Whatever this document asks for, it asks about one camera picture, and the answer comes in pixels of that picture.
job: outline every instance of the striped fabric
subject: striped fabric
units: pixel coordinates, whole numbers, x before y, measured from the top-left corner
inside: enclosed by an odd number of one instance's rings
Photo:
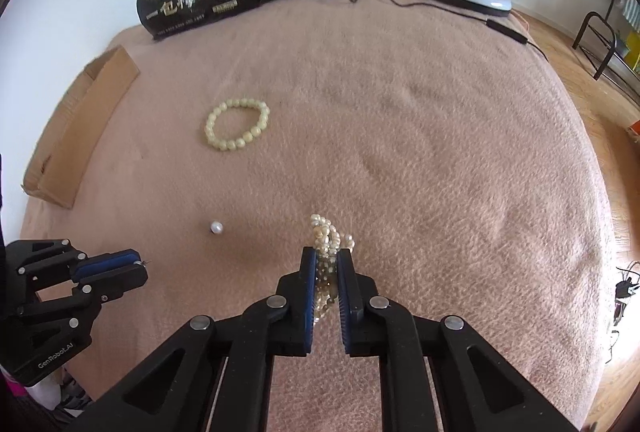
[[[622,15],[631,24],[633,29],[640,33],[640,4],[637,0],[620,0],[618,3]]]

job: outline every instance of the bed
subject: bed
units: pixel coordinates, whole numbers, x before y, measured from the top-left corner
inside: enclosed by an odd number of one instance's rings
[[[270,295],[320,212],[353,234],[356,268],[382,294],[430,319],[465,317],[582,425],[612,316],[612,223],[580,117],[532,46],[388,0],[278,0],[159,43],[133,27],[113,44],[140,76],[74,208],[30,199],[22,229],[150,261],[145,287],[106,304],[70,362],[90,395],[192,316]],[[244,96],[270,106],[270,127],[238,152],[208,147],[209,111]],[[250,121],[229,116],[230,132]],[[380,430],[377,364],[343,352],[334,310],[307,359],[276,359],[269,430]]]

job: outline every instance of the metal screw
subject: metal screw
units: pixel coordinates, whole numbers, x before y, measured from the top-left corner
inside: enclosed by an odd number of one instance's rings
[[[195,331],[204,331],[206,328],[209,327],[210,323],[211,323],[211,319],[209,317],[204,315],[198,315],[191,319],[191,322],[189,322],[189,325],[191,326],[191,329]]]
[[[373,307],[373,309],[386,309],[389,307],[389,299],[386,297],[371,297],[369,299],[369,305]]]
[[[457,316],[450,316],[444,319],[444,325],[452,331],[459,331],[465,326],[465,321]]]
[[[273,309],[278,309],[287,305],[287,299],[282,295],[271,295],[267,298],[267,306]]]

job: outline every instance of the open brown cardboard box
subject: open brown cardboard box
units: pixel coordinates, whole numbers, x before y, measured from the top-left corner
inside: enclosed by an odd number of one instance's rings
[[[84,68],[53,112],[24,173],[28,195],[72,208],[95,145],[140,74],[123,47]]]

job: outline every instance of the wooden floor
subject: wooden floor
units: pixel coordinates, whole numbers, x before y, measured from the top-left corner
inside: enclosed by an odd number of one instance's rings
[[[588,61],[571,49],[568,37],[533,18],[526,19],[531,35],[562,79],[591,138],[611,204],[618,245],[615,266],[626,268],[631,261],[640,260],[640,148],[634,147],[625,132],[640,120],[640,108],[606,78],[593,80]],[[606,432],[640,382],[639,317],[640,296],[630,301],[616,327],[619,339],[586,423],[587,427],[597,423],[592,430]]]

